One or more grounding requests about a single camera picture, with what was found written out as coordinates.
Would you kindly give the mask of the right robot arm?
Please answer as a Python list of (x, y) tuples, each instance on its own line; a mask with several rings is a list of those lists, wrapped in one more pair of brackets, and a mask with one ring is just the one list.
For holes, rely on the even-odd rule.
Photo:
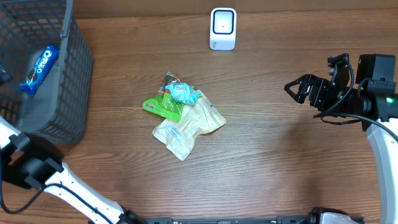
[(316, 118), (340, 117), (361, 123), (373, 150), (381, 194), (381, 223), (397, 223), (397, 93), (393, 55), (362, 54), (353, 70), (349, 55), (328, 58), (331, 79), (305, 74), (284, 90), (297, 102), (310, 102)]

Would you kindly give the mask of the teal snack packet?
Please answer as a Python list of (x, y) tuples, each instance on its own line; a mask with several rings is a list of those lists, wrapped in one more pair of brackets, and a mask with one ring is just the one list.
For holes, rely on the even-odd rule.
[(165, 89), (170, 92), (174, 101), (185, 105), (193, 106), (201, 97), (201, 93), (187, 83), (171, 83)]

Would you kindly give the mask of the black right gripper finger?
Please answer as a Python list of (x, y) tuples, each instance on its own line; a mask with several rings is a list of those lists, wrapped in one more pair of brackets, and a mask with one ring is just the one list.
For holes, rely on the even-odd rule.
[[(292, 86), (298, 85), (298, 91), (295, 93), (290, 88)], [(293, 81), (287, 84), (287, 93), (296, 101), (297, 103), (304, 104), (306, 97), (311, 92), (311, 85), (305, 81)]]
[(312, 76), (312, 74), (302, 75), (301, 77), (295, 79), (294, 81), (287, 83), (284, 87), (284, 90), (290, 90), (290, 88), (295, 85), (301, 85), (303, 83), (304, 84), (308, 83), (311, 76)]

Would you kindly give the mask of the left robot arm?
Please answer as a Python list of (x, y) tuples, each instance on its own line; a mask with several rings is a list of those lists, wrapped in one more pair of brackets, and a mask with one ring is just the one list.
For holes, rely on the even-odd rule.
[(52, 143), (21, 132), (1, 118), (1, 182), (37, 189), (37, 193), (22, 208), (10, 210), (3, 197), (1, 208), (8, 214), (20, 213), (45, 192), (84, 214), (89, 223), (146, 222), (91, 188), (62, 159), (62, 154)]

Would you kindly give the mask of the beige paper pouch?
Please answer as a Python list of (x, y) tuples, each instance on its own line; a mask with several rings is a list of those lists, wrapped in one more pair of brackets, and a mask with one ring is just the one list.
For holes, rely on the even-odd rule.
[(212, 133), (226, 124), (226, 119), (202, 95), (195, 105), (185, 105), (180, 121), (165, 119), (155, 127), (152, 134), (181, 161), (193, 150), (195, 139), (201, 134)]

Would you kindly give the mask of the green snack packet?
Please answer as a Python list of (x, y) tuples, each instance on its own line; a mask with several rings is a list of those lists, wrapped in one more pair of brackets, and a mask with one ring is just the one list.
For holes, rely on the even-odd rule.
[(142, 104), (142, 108), (172, 121), (180, 121), (185, 104), (174, 101), (165, 87), (171, 83), (184, 83), (172, 72), (167, 72), (162, 84), (152, 98)]

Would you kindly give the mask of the blue Oreo cookie pack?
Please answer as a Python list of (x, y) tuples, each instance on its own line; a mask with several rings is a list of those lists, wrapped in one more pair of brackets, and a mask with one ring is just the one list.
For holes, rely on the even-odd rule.
[(51, 68), (58, 60), (59, 55), (60, 50), (55, 45), (47, 45), (28, 73), (25, 82), (21, 83), (19, 88), (26, 92), (31, 98), (34, 97), (41, 83), (45, 80)]

